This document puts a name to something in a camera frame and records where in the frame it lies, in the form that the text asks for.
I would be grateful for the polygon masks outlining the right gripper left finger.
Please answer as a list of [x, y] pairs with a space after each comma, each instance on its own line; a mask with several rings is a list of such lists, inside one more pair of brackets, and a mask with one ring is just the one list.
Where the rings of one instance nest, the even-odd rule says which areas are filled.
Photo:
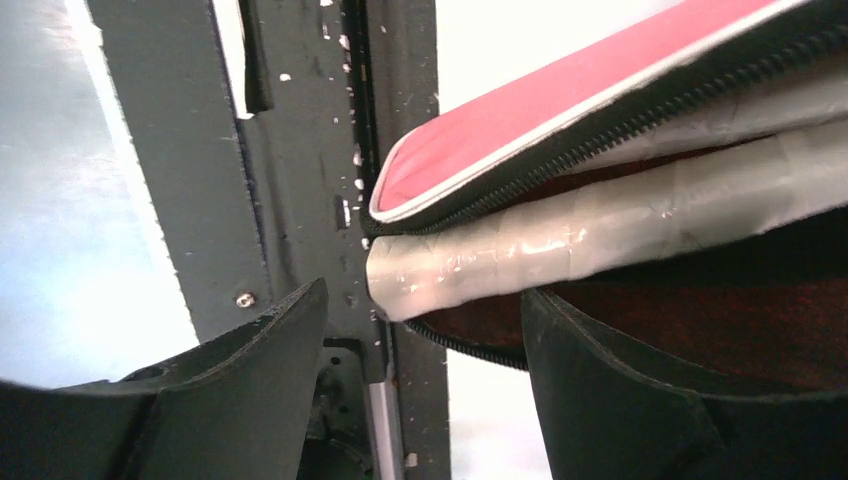
[[315, 280], [117, 381], [1, 386], [5, 479], [293, 479], [328, 319]]

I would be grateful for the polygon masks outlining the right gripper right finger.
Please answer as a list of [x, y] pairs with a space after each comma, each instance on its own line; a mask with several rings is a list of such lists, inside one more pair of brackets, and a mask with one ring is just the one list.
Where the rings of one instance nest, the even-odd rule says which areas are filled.
[[557, 479], [843, 479], [847, 394], [702, 368], [533, 289], [524, 346]]

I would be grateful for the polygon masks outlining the pink sport racket bag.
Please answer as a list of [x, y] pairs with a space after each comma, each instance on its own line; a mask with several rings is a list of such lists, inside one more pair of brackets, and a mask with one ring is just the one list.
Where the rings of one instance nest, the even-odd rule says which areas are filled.
[[[374, 241], [436, 234], [592, 183], [785, 132], [847, 125], [846, 117], [571, 171], [711, 100], [834, 56], [847, 58], [843, 1], [679, 2], [405, 134], [371, 194]], [[805, 390], [847, 385], [847, 202], [729, 244], [405, 321], [457, 349], [524, 368], [519, 304], [533, 288], [711, 371]]]

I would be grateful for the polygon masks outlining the pink racket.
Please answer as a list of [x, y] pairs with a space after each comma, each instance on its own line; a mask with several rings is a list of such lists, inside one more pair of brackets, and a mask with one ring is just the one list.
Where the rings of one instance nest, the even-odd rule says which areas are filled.
[[764, 234], [847, 202], [835, 122], [592, 183], [430, 235], [376, 239], [371, 299], [391, 321]]
[[825, 58], [711, 100], [571, 169], [573, 173], [730, 145], [847, 117], [847, 58]]

